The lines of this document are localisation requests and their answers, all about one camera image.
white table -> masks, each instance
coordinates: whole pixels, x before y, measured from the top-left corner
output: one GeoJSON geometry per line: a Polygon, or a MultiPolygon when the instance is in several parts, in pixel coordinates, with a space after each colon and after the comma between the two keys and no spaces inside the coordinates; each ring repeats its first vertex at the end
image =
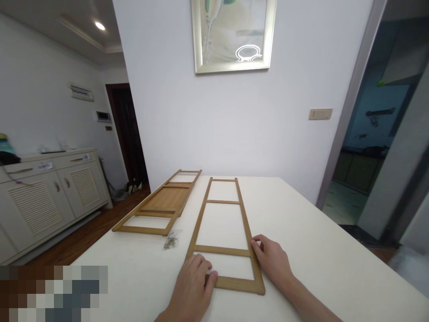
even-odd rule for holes
{"type": "MultiPolygon", "coordinates": [[[[162,236],[109,231],[73,263],[109,266],[109,292],[100,295],[100,309],[91,309],[91,321],[153,321],[165,309],[209,179],[200,176],[174,224],[173,229],[182,229],[178,247],[162,250],[162,236]]],[[[338,317],[344,321],[429,321],[426,297],[283,180],[238,180],[252,234],[262,233],[279,242],[289,255],[293,273],[338,317]]],[[[233,199],[236,194],[231,186],[212,185],[211,192],[209,199],[233,199]]],[[[197,244],[246,247],[237,205],[211,205],[225,208],[206,208],[197,244]]],[[[220,275],[246,278],[252,274],[248,258],[215,254],[206,258],[220,275]]],[[[300,321],[264,274],[263,279],[264,296],[215,288],[203,320],[300,321]]]]}

wooden floor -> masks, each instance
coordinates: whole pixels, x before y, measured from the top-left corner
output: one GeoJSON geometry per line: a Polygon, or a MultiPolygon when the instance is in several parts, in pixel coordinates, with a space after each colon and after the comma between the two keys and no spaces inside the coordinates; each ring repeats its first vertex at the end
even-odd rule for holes
{"type": "MultiPolygon", "coordinates": [[[[114,203],[113,209],[102,210],[100,215],[67,236],[54,247],[33,259],[27,265],[70,265],[149,194],[149,186],[146,185],[143,187],[143,190],[137,191],[128,197],[128,199],[114,203]]],[[[369,250],[385,263],[388,263],[396,252],[396,250],[384,248],[369,248],[369,250]]]]}

picture frame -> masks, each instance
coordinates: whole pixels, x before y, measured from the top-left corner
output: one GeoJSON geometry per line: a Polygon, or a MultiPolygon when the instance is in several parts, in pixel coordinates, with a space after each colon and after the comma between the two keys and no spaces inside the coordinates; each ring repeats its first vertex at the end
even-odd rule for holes
{"type": "Polygon", "coordinates": [[[191,0],[195,73],[268,69],[276,5],[277,0],[191,0]]]}

dark wooden door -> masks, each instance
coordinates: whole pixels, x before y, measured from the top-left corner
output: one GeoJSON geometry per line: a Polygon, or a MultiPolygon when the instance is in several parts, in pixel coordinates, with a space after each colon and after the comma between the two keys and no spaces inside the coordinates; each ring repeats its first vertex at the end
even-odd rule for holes
{"type": "Polygon", "coordinates": [[[129,84],[106,85],[129,181],[148,183],[129,84]]]}

bamboo shelf frame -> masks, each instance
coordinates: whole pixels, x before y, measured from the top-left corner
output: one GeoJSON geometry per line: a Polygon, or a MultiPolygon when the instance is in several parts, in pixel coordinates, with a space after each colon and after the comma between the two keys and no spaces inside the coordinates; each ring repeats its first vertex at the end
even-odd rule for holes
{"type": "Polygon", "coordinates": [[[180,217],[192,188],[195,185],[202,170],[199,171],[182,171],[178,170],[158,189],[152,192],[145,200],[135,207],[128,215],[126,215],[113,228],[113,232],[126,233],[145,233],[152,235],[167,236],[174,225],[177,217],[180,217]],[[171,182],[171,180],[179,173],[196,173],[197,176],[191,182],[171,182]],[[147,217],[163,217],[170,218],[170,221],[164,229],[124,226],[124,224],[132,216],[147,216],[147,217]]]}
{"type": "Polygon", "coordinates": [[[240,191],[240,186],[238,184],[238,179],[237,178],[235,178],[234,180],[213,179],[213,177],[211,177],[209,181],[209,185],[207,186],[206,195],[204,196],[204,200],[202,202],[200,213],[198,215],[197,223],[195,224],[195,229],[193,231],[191,242],[189,244],[188,252],[186,253],[186,259],[191,257],[194,252],[250,257],[250,261],[252,263],[253,275],[255,276],[254,280],[245,280],[245,279],[238,279],[238,278],[232,278],[232,277],[218,276],[216,285],[214,287],[233,290],[233,291],[242,291],[242,292],[256,293],[259,295],[265,295],[265,285],[262,279],[261,269],[259,268],[259,262],[257,260],[255,251],[253,250],[253,247],[250,244],[251,239],[252,239],[252,235],[250,233],[249,222],[247,220],[246,211],[244,209],[243,198],[241,197],[241,191],[240,191]],[[211,183],[213,181],[235,182],[239,201],[207,200],[209,196],[211,183]],[[196,245],[198,232],[200,230],[202,217],[204,215],[204,210],[206,208],[207,203],[228,203],[228,204],[240,205],[241,216],[243,219],[244,231],[246,233],[248,249],[241,250],[241,249],[235,249],[235,248],[196,245]]]}

